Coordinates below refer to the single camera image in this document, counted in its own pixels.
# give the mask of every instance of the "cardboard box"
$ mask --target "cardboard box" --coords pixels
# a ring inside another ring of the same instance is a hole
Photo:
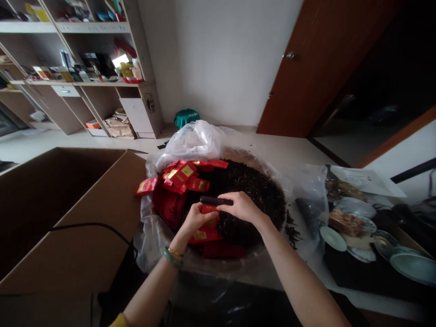
[[[125,149],[54,148],[0,175],[0,294],[108,291],[140,221],[145,160]]]

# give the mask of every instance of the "bracelet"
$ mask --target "bracelet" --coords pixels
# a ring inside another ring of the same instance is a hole
[[[183,258],[183,254],[177,252],[176,250],[173,250],[173,249],[168,248],[168,252],[170,252],[171,254],[175,254],[175,255],[177,255],[177,256]]]
[[[163,248],[163,255],[166,259],[171,262],[177,269],[181,269],[183,267],[183,261],[176,260],[171,253],[168,251],[168,247]]]

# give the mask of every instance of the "white cabinet door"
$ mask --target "white cabinet door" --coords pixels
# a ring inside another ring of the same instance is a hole
[[[121,98],[119,100],[135,132],[153,132],[147,110],[141,98]]]

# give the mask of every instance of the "jade bangle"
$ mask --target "jade bangle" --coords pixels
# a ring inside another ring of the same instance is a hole
[[[166,259],[170,261],[177,269],[181,269],[183,267],[183,261],[175,259],[168,251],[168,247],[164,247],[163,252],[163,255],[166,257]]]

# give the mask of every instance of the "loose black tea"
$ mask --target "loose black tea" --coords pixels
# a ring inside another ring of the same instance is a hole
[[[286,234],[289,237],[289,244],[294,248],[294,250],[297,249],[295,244],[302,240],[300,232],[295,229],[296,224],[294,223],[294,220],[292,219],[291,215],[289,214],[289,210],[286,210],[286,226],[285,231]]]
[[[272,220],[274,226],[280,230],[285,219],[285,196],[283,191],[266,175],[244,163],[226,160],[227,169],[214,169],[211,172],[198,171],[198,178],[210,182],[206,193],[189,192],[183,207],[182,221],[193,203],[200,201],[202,195],[217,197],[227,192],[245,192]],[[247,247],[262,242],[257,229],[250,223],[237,219],[235,216],[221,212],[217,223],[218,233],[231,244]],[[291,244],[295,246],[299,233],[295,229],[289,234]]]

